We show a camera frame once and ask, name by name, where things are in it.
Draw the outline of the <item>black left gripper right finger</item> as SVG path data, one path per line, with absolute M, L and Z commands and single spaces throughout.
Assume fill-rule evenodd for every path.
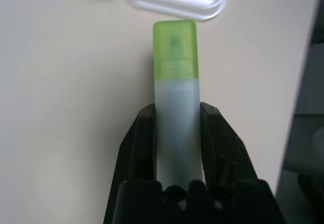
M 247 149 L 220 111 L 200 104 L 201 157 L 207 189 L 232 190 L 238 179 L 257 178 Z

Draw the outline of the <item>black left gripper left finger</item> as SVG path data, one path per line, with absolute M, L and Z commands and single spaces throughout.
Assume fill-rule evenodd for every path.
M 155 105 L 149 104 L 139 111 L 120 144 L 107 203 L 108 209 L 115 207 L 119 185 L 122 182 L 156 179 L 155 142 Z

